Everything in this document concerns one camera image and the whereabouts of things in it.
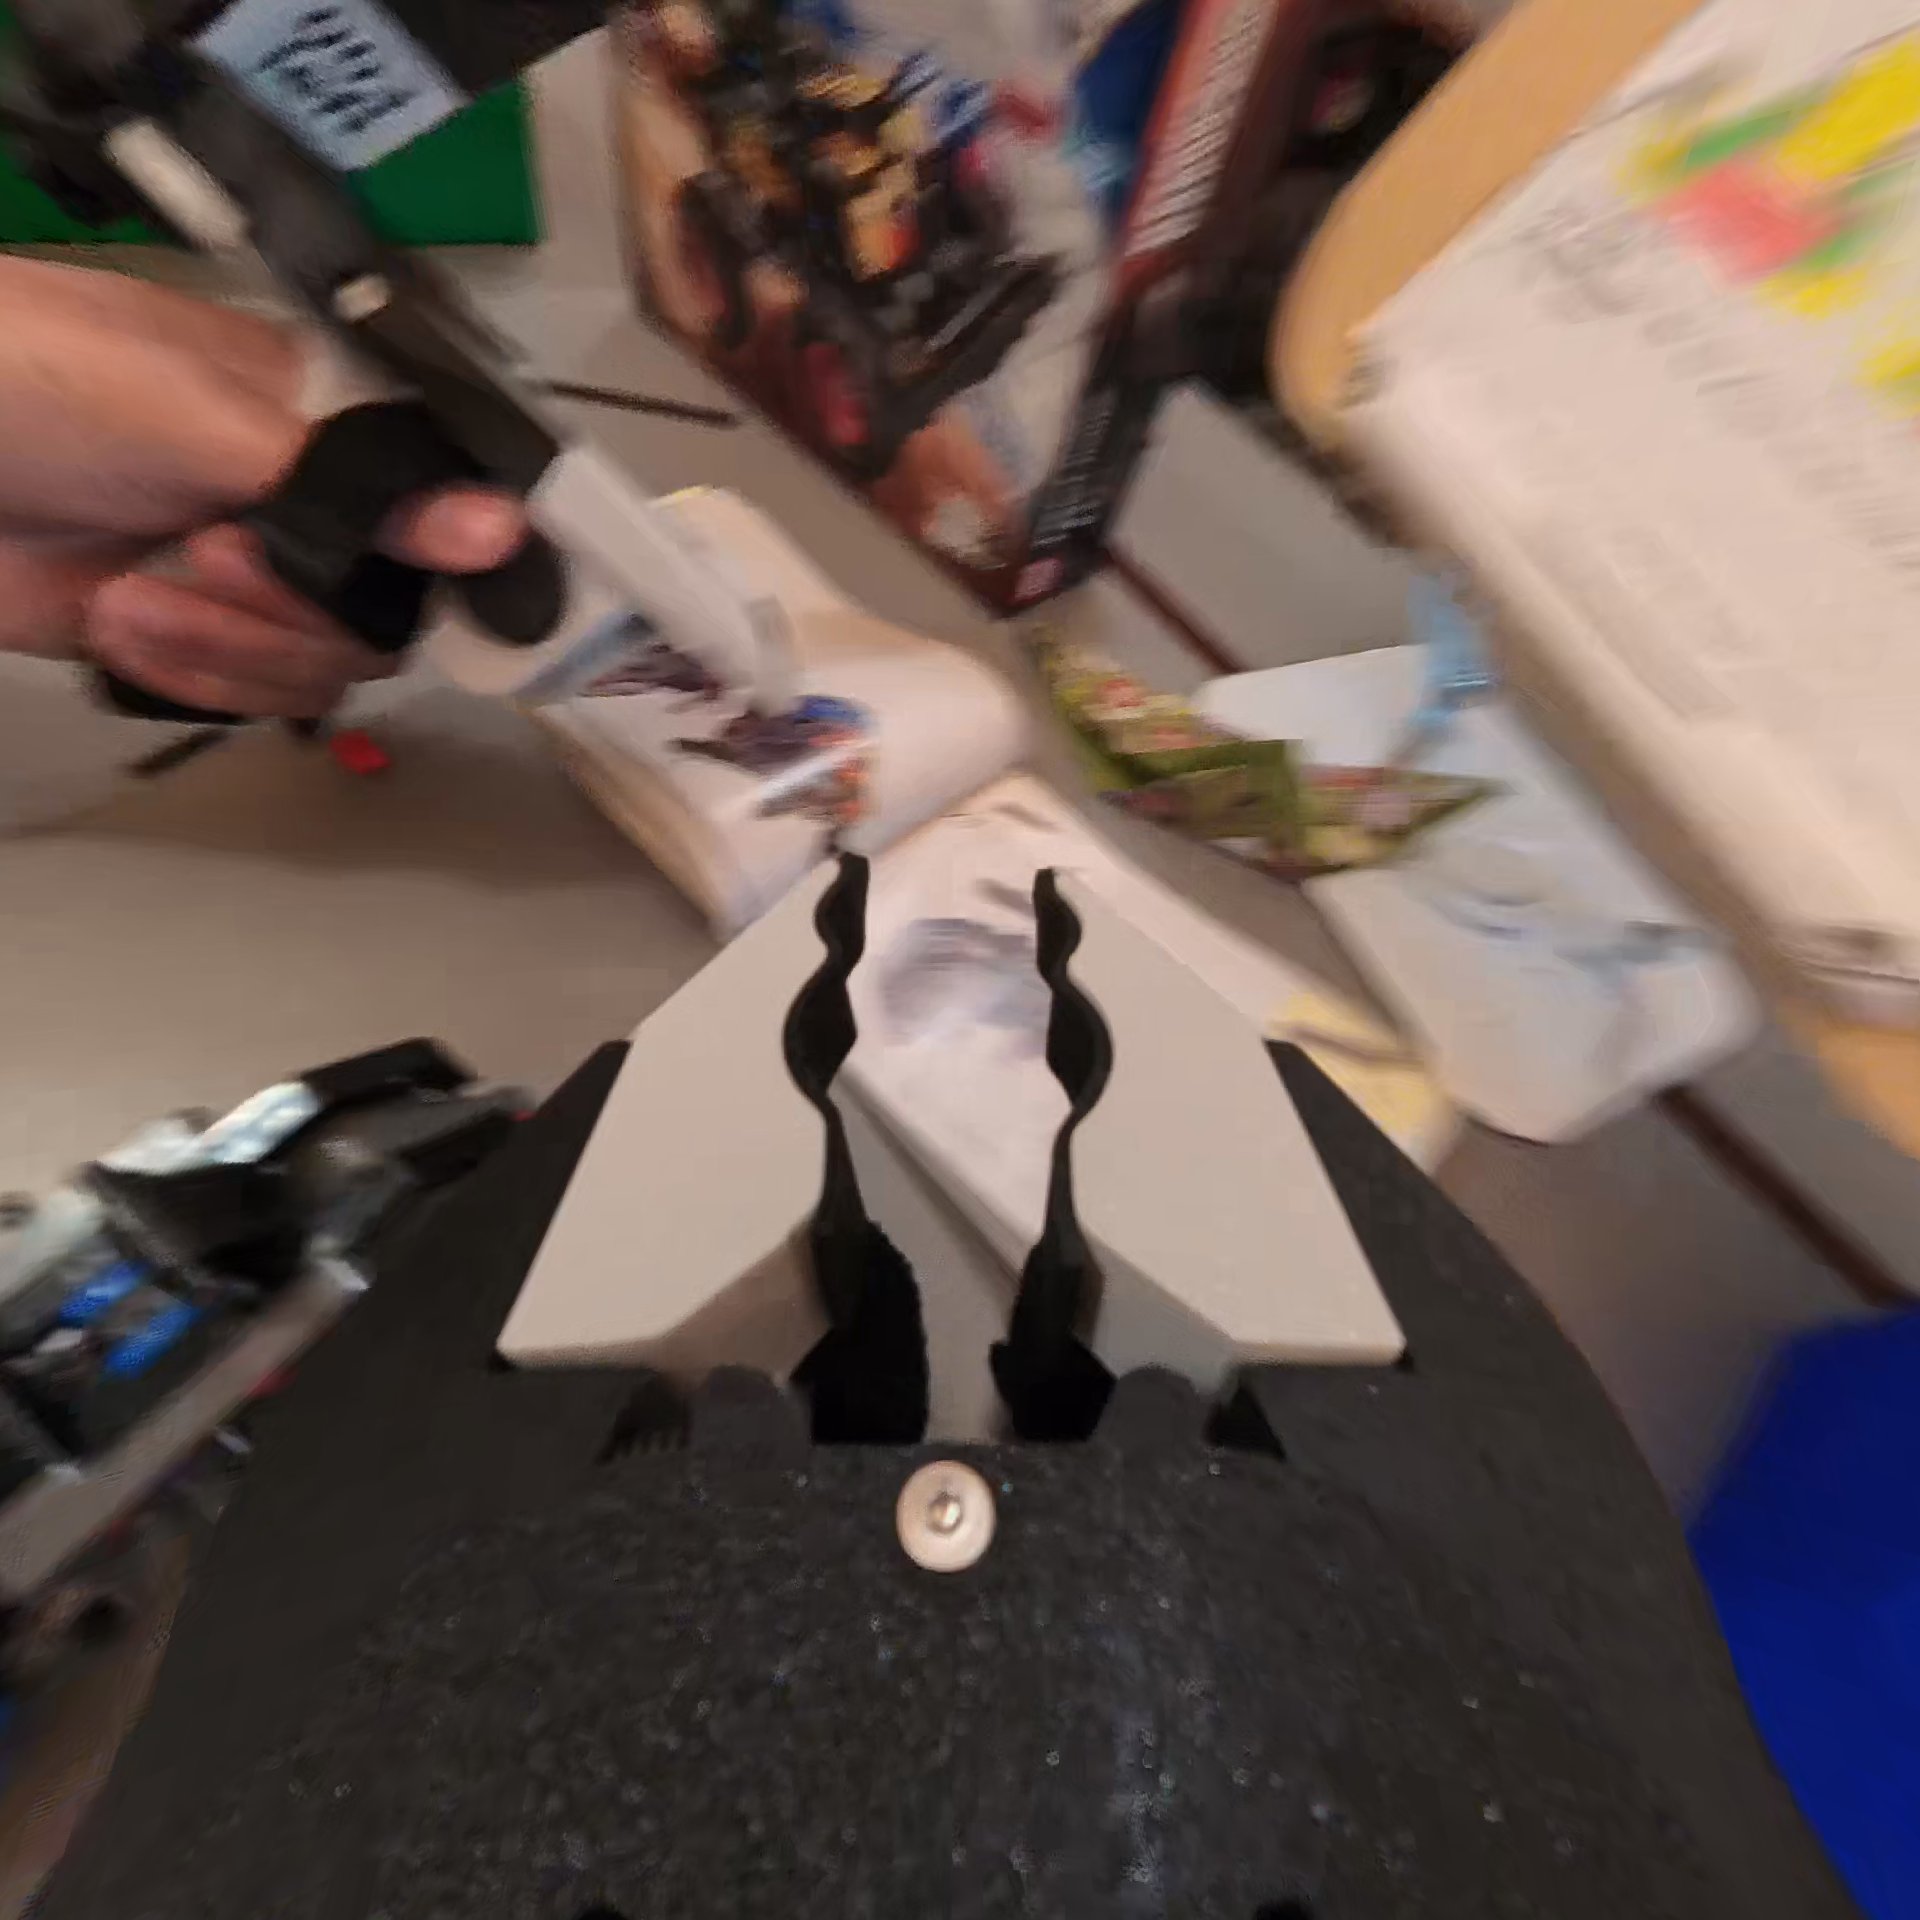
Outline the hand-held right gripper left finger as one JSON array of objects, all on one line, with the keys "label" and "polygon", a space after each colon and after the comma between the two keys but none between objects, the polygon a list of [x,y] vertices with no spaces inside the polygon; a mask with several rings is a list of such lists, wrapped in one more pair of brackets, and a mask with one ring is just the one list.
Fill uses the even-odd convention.
[{"label": "hand-held right gripper left finger", "polygon": [[868,863],[830,855],[627,1040],[495,1358],[520,1368],[792,1375],[830,1332],[810,1231]]}]

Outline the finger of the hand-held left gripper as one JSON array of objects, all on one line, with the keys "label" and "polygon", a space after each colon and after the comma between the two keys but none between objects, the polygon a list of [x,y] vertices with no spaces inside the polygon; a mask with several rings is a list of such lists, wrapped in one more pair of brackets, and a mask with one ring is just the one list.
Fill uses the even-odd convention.
[{"label": "finger of the hand-held left gripper", "polygon": [[610,452],[566,443],[529,493],[529,516],[667,644],[753,706],[787,708],[798,696],[792,622],[708,523],[708,503],[724,497],[653,493]]}]

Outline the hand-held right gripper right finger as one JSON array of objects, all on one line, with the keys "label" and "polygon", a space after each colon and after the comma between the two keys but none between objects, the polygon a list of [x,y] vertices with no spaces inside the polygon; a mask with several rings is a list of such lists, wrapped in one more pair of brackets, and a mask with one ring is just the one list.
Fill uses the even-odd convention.
[{"label": "hand-held right gripper right finger", "polygon": [[1262,1038],[1305,972],[1154,881],[1060,867],[1056,887],[1079,931],[1066,979],[1114,1040],[1072,1144],[1092,1356],[1191,1381],[1396,1360],[1401,1323]]}]

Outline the lego instruction booklet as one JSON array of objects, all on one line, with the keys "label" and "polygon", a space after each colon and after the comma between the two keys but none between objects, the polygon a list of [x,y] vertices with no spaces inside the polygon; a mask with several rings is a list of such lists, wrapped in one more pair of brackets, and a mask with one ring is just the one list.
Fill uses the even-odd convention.
[{"label": "lego instruction booklet", "polygon": [[1457,1113],[1379,1017],[1121,860],[1021,770],[1028,721],[992,665],[852,607],[733,493],[684,488],[667,509],[693,554],[731,563],[749,611],[790,644],[792,703],[749,706],[638,621],[589,641],[551,703],[525,703],[589,804],[710,937],[741,937],[831,846],[928,878],[940,829],[954,846],[968,832],[988,892],[964,931],[1012,934],[1032,903],[1017,860],[1083,874],[1262,1038],[1302,1046],[1416,1164],[1446,1159]]}]

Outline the lego vehicle chassis model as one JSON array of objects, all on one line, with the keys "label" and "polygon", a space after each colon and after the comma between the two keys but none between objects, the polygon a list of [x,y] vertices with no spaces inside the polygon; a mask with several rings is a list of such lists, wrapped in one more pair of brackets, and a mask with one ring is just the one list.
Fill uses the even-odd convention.
[{"label": "lego vehicle chassis model", "polygon": [[191,1466],[536,1098],[407,1038],[175,1110],[4,1202],[4,1612]]}]

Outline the long black lego axle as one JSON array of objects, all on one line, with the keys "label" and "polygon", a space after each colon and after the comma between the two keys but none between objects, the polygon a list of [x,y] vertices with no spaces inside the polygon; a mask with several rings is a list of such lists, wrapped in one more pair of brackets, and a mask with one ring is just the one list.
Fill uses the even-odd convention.
[{"label": "long black lego axle", "polygon": [[544,381],[537,381],[537,388],[547,399],[566,399],[566,401],[605,408],[605,412],[624,412],[634,419],[659,419],[659,422],[697,423],[697,427],[710,427],[710,432],[733,432],[738,427],[738,419],[728,408],[715,408],[706,401],[635,395],[635,393],[605,388],[605,385],[587,385],[587,381],[572,381],[572,380],[544,380]]}]

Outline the lego set box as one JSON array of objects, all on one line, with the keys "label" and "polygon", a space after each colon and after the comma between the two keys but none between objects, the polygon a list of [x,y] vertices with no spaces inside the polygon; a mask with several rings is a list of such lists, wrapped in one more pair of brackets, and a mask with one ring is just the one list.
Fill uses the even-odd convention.
[{"label": "lego set box", "polygon": [[986,604],[1104,558],[1369,3],[621,3],[638,302]]}]

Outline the person's left hand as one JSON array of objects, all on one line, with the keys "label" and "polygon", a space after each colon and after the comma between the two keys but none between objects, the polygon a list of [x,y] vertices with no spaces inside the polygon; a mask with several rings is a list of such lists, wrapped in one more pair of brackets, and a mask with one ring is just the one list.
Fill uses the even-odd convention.
[{"label": "person's left hand", "polygon": [[237,525],[305,442],[304,349],[150,280],[4,259],[4,653],[318,718],[389,660]]}]

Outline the green plastic bin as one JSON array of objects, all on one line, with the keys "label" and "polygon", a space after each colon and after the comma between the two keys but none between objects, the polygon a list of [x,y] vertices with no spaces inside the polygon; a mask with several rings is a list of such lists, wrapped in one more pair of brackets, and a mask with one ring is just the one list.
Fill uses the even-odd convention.
[{"label": "green plastic bin", "polygon": [[[504,245],[543,238],[536,119],[525,82],[495,86],[455,117],[349,176],[381,238],[407,249]],[[74,217],[4,154],[5,249],[103,249],[182,242],[143,217]]]}]

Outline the white document stand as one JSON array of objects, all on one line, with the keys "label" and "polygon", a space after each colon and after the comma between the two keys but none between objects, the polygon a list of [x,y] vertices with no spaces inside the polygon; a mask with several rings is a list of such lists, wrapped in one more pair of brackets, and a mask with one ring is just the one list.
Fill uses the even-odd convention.
[{"label": "white document stand", "polygon": [[1492,797],[1302,894],[1465,1116],[1577,1138],[1756,1038],[1761,1000],[1723,937],[1625,846],[1489,663],[1415,767]]}]

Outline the floral origami paper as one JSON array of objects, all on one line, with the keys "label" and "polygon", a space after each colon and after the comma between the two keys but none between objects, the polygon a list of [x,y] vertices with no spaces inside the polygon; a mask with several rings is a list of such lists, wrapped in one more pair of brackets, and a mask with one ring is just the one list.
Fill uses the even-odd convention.
[{"label": "floral origami paper", "polygon": [[1066,636],[1028,651],[1099,801],[1283,881],[1392,864],[1505,797],[1499,781],[1326,763],[1300,740],[1226,731]]}]

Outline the blue plastic bin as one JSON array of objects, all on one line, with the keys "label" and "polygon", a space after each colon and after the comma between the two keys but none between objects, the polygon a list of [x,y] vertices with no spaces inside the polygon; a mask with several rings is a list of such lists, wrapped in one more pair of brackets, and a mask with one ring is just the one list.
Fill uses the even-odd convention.
[{"label": "blue plastic bin", "polygon": [[1777,1351],[1692,1554],[1837,1876],[1868,1916],[1917,1916],[1917,1310]]}]

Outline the instruction sheet on stand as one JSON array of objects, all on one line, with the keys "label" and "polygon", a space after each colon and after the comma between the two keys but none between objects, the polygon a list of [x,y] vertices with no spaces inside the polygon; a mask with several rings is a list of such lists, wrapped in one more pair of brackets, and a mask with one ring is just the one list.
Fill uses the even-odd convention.
[{"label": "instruction sheet on stand", "polygon": [[[1269,388],[1313,452],[1333,460],[1387,528],[1465,554],[1443,513],[1381,476],[1362,449],[1364,329],[1694,12],[1699,3],[1512,3],[1323,217],[1269,322]],[[1917,1159],[1917,1031],[1831,1014],[1718,860],[1633,781],[1618,744],[1546,668],[1512,586],[1496,586],[1496,611],[1501,660],[1546,721],[1546,740],[1570,751],[1625,840],[1731,937],[1766,1013],[1835,1103]]]}]

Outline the printed instruction sheet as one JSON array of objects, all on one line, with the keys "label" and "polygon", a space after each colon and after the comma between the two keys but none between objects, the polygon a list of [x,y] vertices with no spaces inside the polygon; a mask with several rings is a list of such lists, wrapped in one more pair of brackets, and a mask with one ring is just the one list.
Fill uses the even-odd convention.
[{"label": "printed instruction sheet", "polygon": [[1699,3],[1348,422],[1826,1014],[1917,1028],[1917,3]]}]

